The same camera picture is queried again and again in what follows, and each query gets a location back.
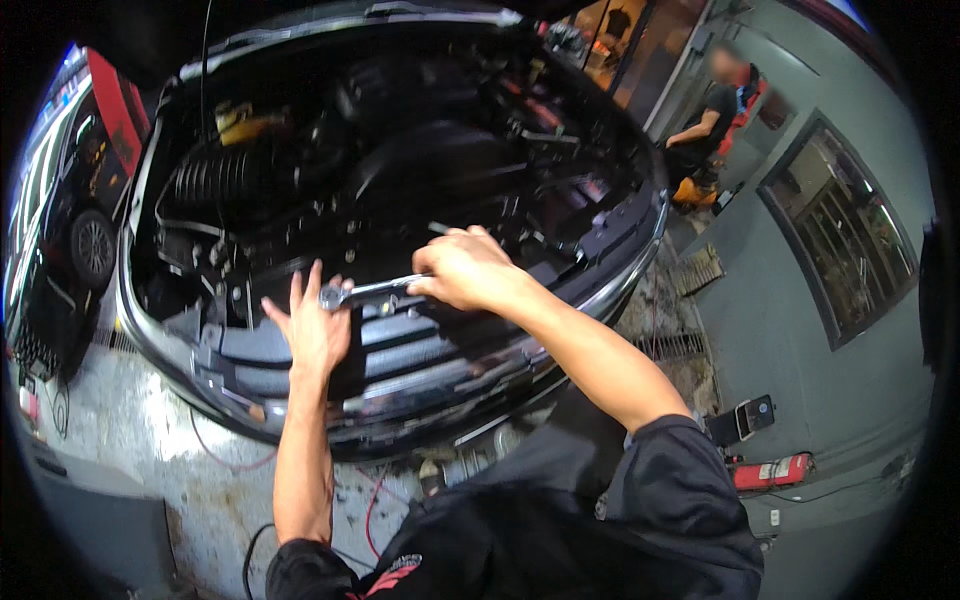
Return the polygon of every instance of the red cable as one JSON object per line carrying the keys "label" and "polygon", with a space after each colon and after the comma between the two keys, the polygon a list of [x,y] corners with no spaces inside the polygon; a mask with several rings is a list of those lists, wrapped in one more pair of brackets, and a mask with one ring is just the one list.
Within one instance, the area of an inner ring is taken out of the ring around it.
{"label": "red cable", "polygon": [[370,496],[370,504],[367,505],[367,519],[366,523],[364,524],[364,532],[367,534],[367,544],[370,545],[370,551],[373,552],[373,555],[378,561],[380,560],[380,553],[376,551],[375,547],[373,547],[373,539],[370,537],[370,515],[373,512],[373,503],[376,502],[376,495],[378,492],[380,492],[380,488],[383,487],[383,480],[386,478],[387,470],[384,469],[383,474],[380,475],[380,480],[376,482],[376,486],[373,488],[373,495]]}
{"label": "red cable", "polygon": [[276,456],[276,450],[273,450],[270,454],[268,454],[267,456],[261,458],[260,460],[256,461],[255,463],[250,463],[250,464],[248,464],[248,465],[235,465],[234,463],[228,463],[228,462],[225,461],[224,459],[222,459],[222,458],[220,458],[219,456],[217,456],[216,454],[214,454],[213,451],[210,450],[210,448],[206,447],[206,444],[204,444],[203,438],[200,437],[200,432],[197,431],[197,422],[196,422],[196,421],[194,420],[194,418],[193,418],[193,409],[192,409],[192,408],[190,409],[190,425],[193,427],[193,434],[194,434],[195,436],[197,436],[197,442],[200,442],[200,447],[204,449],[204,452],[206,452],[206,455],[207,455],[207,456],[209,456],[210,458],[213,459],[213,462],[215,462],[217,465],[220,465],[221,467],[226,467],[226,468],[229,468],[229,469],[232,469],[232,470],[237,470],[237,471],[251,471],[251,470],[256,470],[256,469],[258,469],[258,468],[263,467],[264,465],[266,465],[266,464],[269,463],[270,461],[274,460],[274,457]]}
{"label": "red cable", "polygon": [[657,261],[654,261],[654,319],[651,322],[654,329],[654,343],[650,348],[650,362],[657,362]]}
{"label": "red cable", "polygon": [[[356,469],[356,471],[357,471],[358,473],[360,473],[361,475],[363,475],[364,478],[365,478],[367,481],[369,481],[369,482],[371,482],[371,483],[374,483],[374,484],[376,483],[376,480],[375,480],[375,479],[373,479],[372,477],[370,477],[367,473],[365,473],[364,471],[362,471],[359,467],[354,467],[354,469]],[[403,496],[401,496],[400,494],[394,492],[394,491],[391,490],[390,488],[383,488],[383,491],[386,492],[388,495],[392,496],[395,500],[398,500],[398,501],[400,501],[400,502],[403,502],[404,504],[410,504],[410,500],[409,500],[408,498],[404,498]]]}

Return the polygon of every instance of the window frame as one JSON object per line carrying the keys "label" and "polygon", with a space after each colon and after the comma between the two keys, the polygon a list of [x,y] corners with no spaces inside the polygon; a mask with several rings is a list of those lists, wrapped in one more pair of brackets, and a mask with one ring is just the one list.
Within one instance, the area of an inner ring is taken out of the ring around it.
{"label": "window frame", "polygon": [[[862,322],[851,326],[846,330],[842,330],[840,328],[840,324],[837,322],[836,315],[833,312],[833,307],[830,305],[827,289],[824,287],[824,282],[820,279],[820,275],[817,273],[816,266],[814,265],[813,256],[807,250],[806,245],[801,239],[796,228],[794,228],[793,223],[790,221],[789,215],[786,213],[786,210],[780,206],[780,203],[774,196],[772,189],[773,183],[775,182],[777,176],[783,172],[783,169],[786,169],[793,162],[801,150],[810,141],[810,138],[813,136],[813,134],[816,133],[816,131],[818,131],[821,127],[823,127],[825,130],[828,130],[840,142],[844,151],[847,152],[850,158],[853,159],[853,162],[856,164],[857,168],[860,169],[864,176],[866,176],[867,181],[870,182],[870,185],[883,200],[884,206],[886,207],[887,213],[890,217],[890,221],[893,223],[894,228],[896,228],[897,233],[900,235],[900,239],[903,241],[904,253],[906,254],[906,257],[910,263],[914,265],[913,274],[911,274],[910,278],[900,286],[895,294],[879,303]],[[797,136],[794,137],[793,141],[790,142],[790,146],[787,148],[786,152],[784,152],[783,155],[777,160],[770,171],[763,176],[760,184],[756,187],[756,193],[760,199],[763,200],[767,210],[769,210],[771,216],[773,216],[774,221],[777,222],[780,232],[783,233],[783,237],[786,238],[787,245],[790,246],[790,250],[793,252],[794,257],[797,259],[797,262],[800,265],[800,270],[804,273],[804,279],[806,279],[806,284],[810,288],[810,294],[813,296],[813,301],[817,306],[817,312],[820,313],[821,321],[824,324],[824,332],[827,334],[827,340],[831,351],[840,349],[847,342],[869,329],[874,323],[882,319],[888,312],[890,312],[894,306],[900,303],[900,301],[903,300],[903,298],[905,298],[914,287],[916,287],[919,280],[920,260],[914,251],[913,244],[910,242],[910,237],[907,235],[907,232],[903,227],[903,223],[900,221],[900,216],[897,214],[897,211],[890,206],[886,193],[884,193],[883,188],[876,183],[876,177],[874,177],[873,172],[867,168],[867,165],[864,163],[853,144],[850,143],[846,136],[840,133],[840,131],[829,121],[829,119],[826,118],[826,116],[820,110],[813,110],[809,118],[807,118],[806,123],[804,123],[803,128],[800,130]]]}

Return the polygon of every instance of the engine bay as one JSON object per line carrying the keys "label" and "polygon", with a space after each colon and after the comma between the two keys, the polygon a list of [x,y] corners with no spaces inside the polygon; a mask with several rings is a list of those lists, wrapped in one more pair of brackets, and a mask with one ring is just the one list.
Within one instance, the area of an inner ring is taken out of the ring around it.
{"label": "engine bay", "polygon": [[588,268],[581,238],[643,181],[635,133],[533,52],[451,41],[307,79],[289,94],[213,86],[205,119],[171,102],[137,244],[154,318],[253,329],[259,299],[286,308],[290,275],[315,258],[324,277],[408,275],[416,248],[477,224],[562,279]]}

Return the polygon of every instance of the hand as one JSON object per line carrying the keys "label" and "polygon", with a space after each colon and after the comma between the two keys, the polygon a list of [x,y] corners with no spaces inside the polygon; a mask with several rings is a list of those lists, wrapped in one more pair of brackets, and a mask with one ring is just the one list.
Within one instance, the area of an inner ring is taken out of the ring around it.
{"label": "hand", "polygon": [[497,312],[530,276],[514,265],[487,230],[451,228],[414,252],[414,273],[431,275],[407,286],[411,296],[427,295],[460,310]]}
{"label": "hand", "polygon": [[[350,311],[342,306],[335,311],[320,307],[321,269],[323,264],[316,260],[310,269],[306,292],[303,292],[303,277],[294,273],[290,281],[290,314],[284,313],[269,299],[260,301],[267,316],[283,332],[293,366],[290,377],[318,377],[326,383],[333,368],[347,355],[350,346]],[[339,275],[330,280],[331,285],[353,287],[353,280]]]}

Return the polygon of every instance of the tire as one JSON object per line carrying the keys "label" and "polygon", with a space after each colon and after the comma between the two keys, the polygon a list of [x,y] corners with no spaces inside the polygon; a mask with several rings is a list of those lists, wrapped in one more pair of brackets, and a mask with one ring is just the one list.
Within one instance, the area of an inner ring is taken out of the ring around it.
{"label": "tire", "polygon": [[70,255],[77,276],[90,289],[107,288],[116,264],[117,240],[113,225],[99,210],[80,214],[70,228]]}

